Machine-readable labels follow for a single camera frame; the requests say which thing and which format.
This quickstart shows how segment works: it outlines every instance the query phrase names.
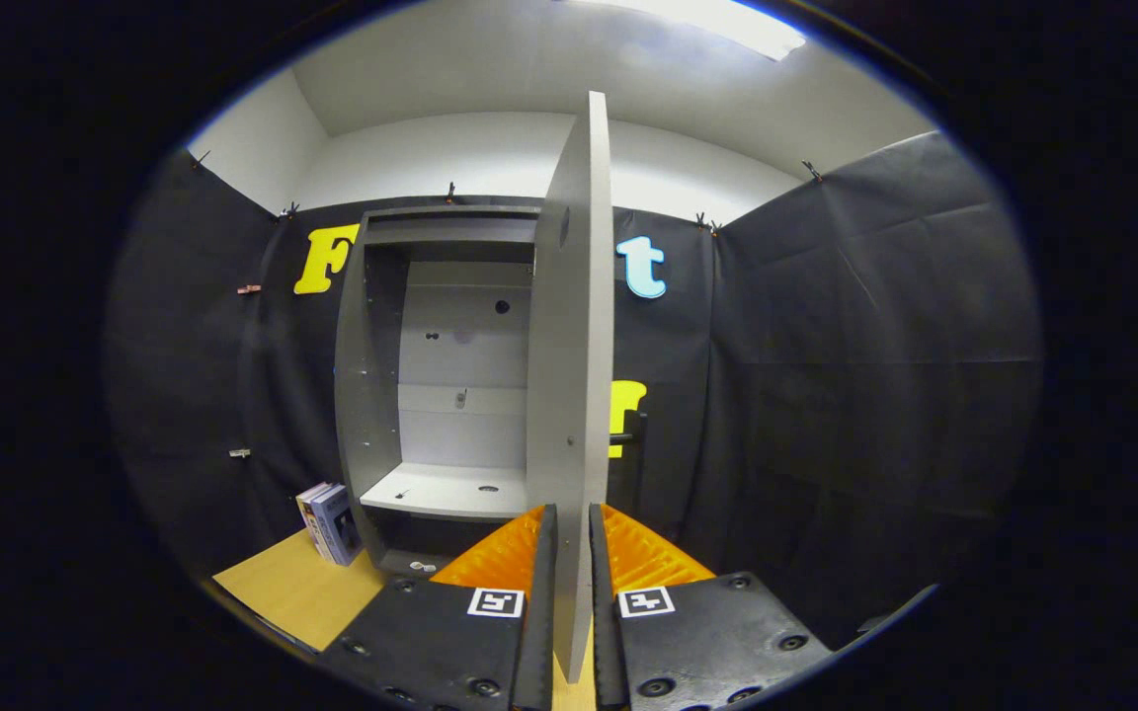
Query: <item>yellow letter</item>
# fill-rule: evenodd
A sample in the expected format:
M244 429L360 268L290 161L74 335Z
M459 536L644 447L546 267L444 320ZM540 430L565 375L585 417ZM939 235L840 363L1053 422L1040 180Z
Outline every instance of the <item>yellow letter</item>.
M294 294L322 294L331 287L328 274L338 274L345 268L348 247L357 239L357 225L341 225L338 229L316 229L311 233L311 253L306 255L306 268L302 279L292 287Z
M637 410L641 400L648 395L648 387L636 381L613 381L613 396L610 399L609 432L620 433L626 427L626 411ZM613 445L609 448L609 458L619 460L622 456L622 446Z

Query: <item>screw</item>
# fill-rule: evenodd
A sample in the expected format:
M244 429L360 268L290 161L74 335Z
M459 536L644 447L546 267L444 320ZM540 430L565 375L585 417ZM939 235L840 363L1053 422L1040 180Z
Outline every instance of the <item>screw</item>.
M805 635L786 636L786 638L781 639L781 648L784 652L793 652L794 648L802 648L805 639L807 639Z
M475 679L471 689L479 696L497 696L498 694L498 685L489 679Z
M665 696L674 688L673 680L669 679L649 679L646 683L640 685L640 694L642 696Z
M742 688L740 689L740 692L733 693L731 696L728 696L727 703L736 703L741 698L749 698L750 696L753 696L753 694L758 692L761 692L761 689L756 687L756 685L751 685L751 687Z
M345 647L345 652L351 652L360 656L366 656L371 653L366 651L366 647L363 647L363 643L356 642L355 639L343 639L340 644Z

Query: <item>ceiling light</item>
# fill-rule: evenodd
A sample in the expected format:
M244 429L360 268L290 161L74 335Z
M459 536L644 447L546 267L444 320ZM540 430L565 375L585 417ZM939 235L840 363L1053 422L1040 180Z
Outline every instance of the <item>ceiling light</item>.
M805 36L766 13L732 0L577 0L578 3L612 5L641 13L651 13L676 22L692 24L704 31L726 36L739 44L773 59L783 59L791 50L805 44Z

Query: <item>orange gripper pad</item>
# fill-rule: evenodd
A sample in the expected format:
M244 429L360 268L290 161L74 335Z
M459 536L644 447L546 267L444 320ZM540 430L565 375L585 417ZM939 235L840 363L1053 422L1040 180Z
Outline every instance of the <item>orange gripper pad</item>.
M692 555L665 540L644 523L612 505L600 504L604 518L604 540L609 544L609 568L613 595L627 589L694 584L715 577Z
M528 600L542 522L543 506L529 509L477 541L429 580L463 587L523 589Z

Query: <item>white ceiling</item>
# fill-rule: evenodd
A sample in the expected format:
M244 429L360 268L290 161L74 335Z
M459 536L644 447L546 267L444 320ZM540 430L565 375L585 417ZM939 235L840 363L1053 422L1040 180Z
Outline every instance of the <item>white ceiling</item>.
M461 111L577 113L675 131L794 176L933 130L908 102L808 41L781 63L644 13L572 0L430 0L294 64L324 130Z

